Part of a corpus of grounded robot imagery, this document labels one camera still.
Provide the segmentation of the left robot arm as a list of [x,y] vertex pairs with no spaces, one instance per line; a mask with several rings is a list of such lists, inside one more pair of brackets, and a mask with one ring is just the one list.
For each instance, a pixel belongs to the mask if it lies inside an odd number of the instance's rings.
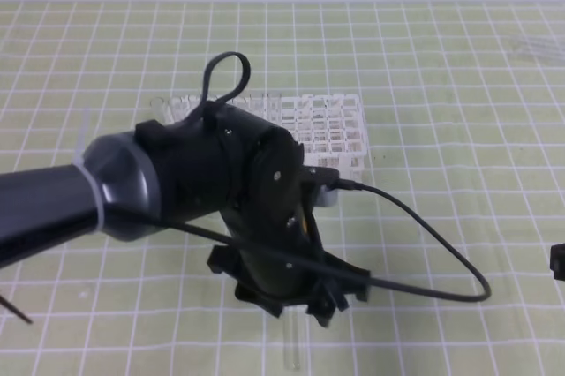
[[304,155],[287,130],[231,105],[102,136],[79,163],[2,175],[1,264],[94,231],[131,242],[219,213],[235,241],[262,248],[211,251],[210,270],[236,281],[236,298],[273,316],[304,305],[326,327],[348,296],[367,300],[367,271],[323,249],[313,209],[339,174]]

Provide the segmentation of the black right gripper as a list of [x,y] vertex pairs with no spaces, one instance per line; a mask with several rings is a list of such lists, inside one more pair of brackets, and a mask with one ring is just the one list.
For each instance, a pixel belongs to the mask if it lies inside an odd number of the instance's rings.
[[565,244],[554,244],[550,249],[550,270],[556,281],[565,281]]

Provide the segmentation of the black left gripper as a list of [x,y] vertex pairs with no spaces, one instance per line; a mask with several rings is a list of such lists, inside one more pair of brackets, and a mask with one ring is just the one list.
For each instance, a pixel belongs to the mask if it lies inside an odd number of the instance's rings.
[[221,212],[233,243],[214,247],[207,264],[236,281],[238,300],[275,317],[303,305],[320,327],[329,328],[335,312],[349,307],[349,295],[367,301],[364,279],[370,273],[325,251],[315,207],[303,193],[304,170],[280,178],[248,162],[242,191]]

